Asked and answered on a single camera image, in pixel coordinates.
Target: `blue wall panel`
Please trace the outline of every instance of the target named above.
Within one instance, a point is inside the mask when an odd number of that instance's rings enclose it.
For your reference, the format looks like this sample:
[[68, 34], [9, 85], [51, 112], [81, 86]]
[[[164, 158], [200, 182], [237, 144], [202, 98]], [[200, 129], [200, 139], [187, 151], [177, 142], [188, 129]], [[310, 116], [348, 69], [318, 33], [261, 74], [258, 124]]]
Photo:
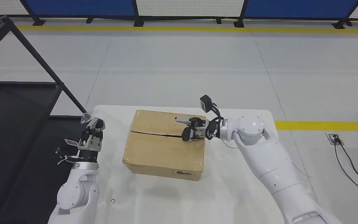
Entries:
[[36, 15], [133, 16], [131, 0], [27, 0]]
[[249, 0], [245, 17], [343, 18], [357, 0]]

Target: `box flap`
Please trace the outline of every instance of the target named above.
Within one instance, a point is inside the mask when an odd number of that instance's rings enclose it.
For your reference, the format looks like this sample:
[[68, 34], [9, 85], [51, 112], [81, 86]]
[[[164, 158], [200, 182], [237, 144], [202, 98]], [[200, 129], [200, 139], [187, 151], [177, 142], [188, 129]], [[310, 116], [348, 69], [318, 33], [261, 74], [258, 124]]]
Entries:
[[181, 136], [181, 133], [183, 132], [186, 125], [176, 122], [176, 116], [182, 118], [197, 117], [206, 119], [204, 116], [198, 115], [137, 110], [134, 115], [130, 131], [148, 134]]
[[205, 140], [129, 132], [123, 163], [202, 172]]

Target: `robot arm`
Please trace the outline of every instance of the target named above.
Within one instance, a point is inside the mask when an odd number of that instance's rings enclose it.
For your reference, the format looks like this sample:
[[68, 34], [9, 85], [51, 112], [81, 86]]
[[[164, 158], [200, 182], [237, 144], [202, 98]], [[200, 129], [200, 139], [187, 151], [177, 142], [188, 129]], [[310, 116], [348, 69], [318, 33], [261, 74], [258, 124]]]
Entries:
[[[200, 100], [206, 113], [215, 108], [213, 111], [218, 117], [211, 121], [188, 119], [186, 122], [176, 118], [193, 130], [188, 141], [205, 137], [234, 140], [255, 177], [272, 195], [285, 224], [341, 224], [306, 193], [296, 177], [287, 150], [259, 116], [223, 119], [208, 96], [205, 95]], [[187, 135], [188, 132], [185, 133], [184, 130], [184, 141], [188, 138]]]
[[97, 155], [101, 151], [104, 121], [94, 118], [82, 132], [73, 167], [57, 194], [57, 204], [49, 224], [90, 224], [96, 219], [99, 187]]

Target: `wall outlet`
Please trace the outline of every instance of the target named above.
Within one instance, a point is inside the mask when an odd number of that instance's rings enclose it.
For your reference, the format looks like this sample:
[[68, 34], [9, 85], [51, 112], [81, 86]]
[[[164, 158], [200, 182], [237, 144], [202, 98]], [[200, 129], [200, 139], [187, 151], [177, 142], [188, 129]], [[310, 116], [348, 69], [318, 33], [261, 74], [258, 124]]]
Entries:
[[339, 135], [339, 134], [336, 134], [336, 133], [326, 133], [326, 136], [328, 138], [328, 141], [330, 142], [330, 144], [335, 144], [335, 138], [334, 136], [335, 135], [338, 135], [338, 138], [340, 138], [341, 142], [342, 142], [342, 145], [344, 145], [345, 143], [343, 142], [343, 139], [342, 137]]

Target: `white wall panel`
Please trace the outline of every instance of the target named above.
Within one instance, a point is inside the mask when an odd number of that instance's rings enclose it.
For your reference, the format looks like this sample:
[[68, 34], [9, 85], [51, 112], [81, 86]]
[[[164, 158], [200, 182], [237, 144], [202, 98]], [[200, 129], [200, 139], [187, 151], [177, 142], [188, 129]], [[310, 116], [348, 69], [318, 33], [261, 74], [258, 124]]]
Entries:
[[352, 13], [352, 15], [350, 16], [350, 18], [358, 18], [358, 8], [356, 8], [354, 10], [354, 12]]
[[137, 0], [140, 16], [240, 16], [244, 0]]
[[0, 0], [0, 15], [28, 15], [19, 0]]

